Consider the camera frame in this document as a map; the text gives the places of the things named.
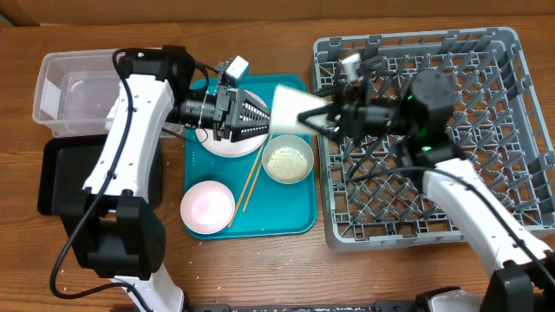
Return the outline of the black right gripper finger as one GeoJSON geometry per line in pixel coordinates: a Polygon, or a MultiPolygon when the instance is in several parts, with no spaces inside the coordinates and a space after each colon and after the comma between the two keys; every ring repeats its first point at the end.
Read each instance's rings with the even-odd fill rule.
{"type": "Polygon", "coordinates": [[[316,115],[310,117],[297,117],[301,134],[322,135],[329,140],[339,140],[341,131],[334,121],[329,121],[324,115],[316,115]]]}
{"type": "Polygon", "coordinates": [[[334,120],[343,111],[343,106],[336,103],[328,103],[322,107],[313,108],[298,114],[297,118],[299,120],[307,120],[310,117],[324,115],[327,120],[334,120]]]}

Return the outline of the grey rice bowl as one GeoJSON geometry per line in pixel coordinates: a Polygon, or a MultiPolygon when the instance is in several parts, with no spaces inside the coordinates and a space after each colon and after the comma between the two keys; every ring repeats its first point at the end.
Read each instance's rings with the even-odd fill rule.
{"type": "Polygon", "coordinates": [[[307,178],[313,169],[311,145],[296,135],[276,136],[263,150],[262,166],[278,183],[296,184],[307,178]]]}

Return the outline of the white rice pile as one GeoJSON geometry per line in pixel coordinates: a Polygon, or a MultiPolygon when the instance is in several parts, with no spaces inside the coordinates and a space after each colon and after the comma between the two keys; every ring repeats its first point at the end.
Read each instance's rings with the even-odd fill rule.
{"type": "Polygon", "coordinates": [[[282,183],[296,183],[308,172],[307,159],[296,149],[283,147],[268,158],[266,170],[275,180],[282,183]]]}

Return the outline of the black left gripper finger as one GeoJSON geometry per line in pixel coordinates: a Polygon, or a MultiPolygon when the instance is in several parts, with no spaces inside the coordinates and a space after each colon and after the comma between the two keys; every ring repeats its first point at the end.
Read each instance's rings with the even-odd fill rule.
{"type": "Polygon", "coordinates": [[[259,135],[267,134],[268,132],[268,125],[241,128],[236,135],[236,141],[248,140],[259,135]]]}
{"type": "Polygon", "coordinates": [[[270,109],[264,101],[251,91],[238,89],[237,100],[240,104],[239,118],[242,121],[269,121],[270,109]]]}

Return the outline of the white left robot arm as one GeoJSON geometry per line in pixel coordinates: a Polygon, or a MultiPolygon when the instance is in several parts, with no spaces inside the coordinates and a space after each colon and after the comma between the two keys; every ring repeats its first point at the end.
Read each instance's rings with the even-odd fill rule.
{"type": "Polygon", "coordinates": [[[215,67],[214,94],[191,86],[210,72],[182,46],[127,48],[112,54],[121,81],[103,149],[82,189],[59,208],[73,252],[84,269],[122,288],[142,311],[187,311],[185,292],[163,264],[166,230],[149,200],[150,173],[167,122],[210,129],[215,140],[265,134],[271,113],[239,87],[249,72],[240,56],[215,67]]]}

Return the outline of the white cup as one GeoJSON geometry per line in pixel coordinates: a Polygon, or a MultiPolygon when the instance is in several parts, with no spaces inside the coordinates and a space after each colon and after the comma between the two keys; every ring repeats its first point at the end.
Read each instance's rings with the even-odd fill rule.
{"type": "Polygon", "coordinates": [[[285,85],[277,85],[271,104],[269,130],[274,134],[316,135],[297,120],[300,113],[327,105],[324,98],[285,85]]]}

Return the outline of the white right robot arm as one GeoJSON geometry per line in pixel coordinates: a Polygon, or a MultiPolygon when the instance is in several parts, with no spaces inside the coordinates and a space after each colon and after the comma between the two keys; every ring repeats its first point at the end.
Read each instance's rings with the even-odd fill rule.
{"type": "Polygon", "coordinates": [[[482,296],[459,287],[434,289],[415,298],[415,310],[552,311],[553,250],[515,220],[447,134],[455,106],[452,79],[424,69],[391,101],[370,94],[377,70],[359,59],[343,67],[344,81],[317,92],[332,100],[300,113],[298,122],[331,140],[401,135],[395,171],[454,221],[488,275],[482,296]]]}

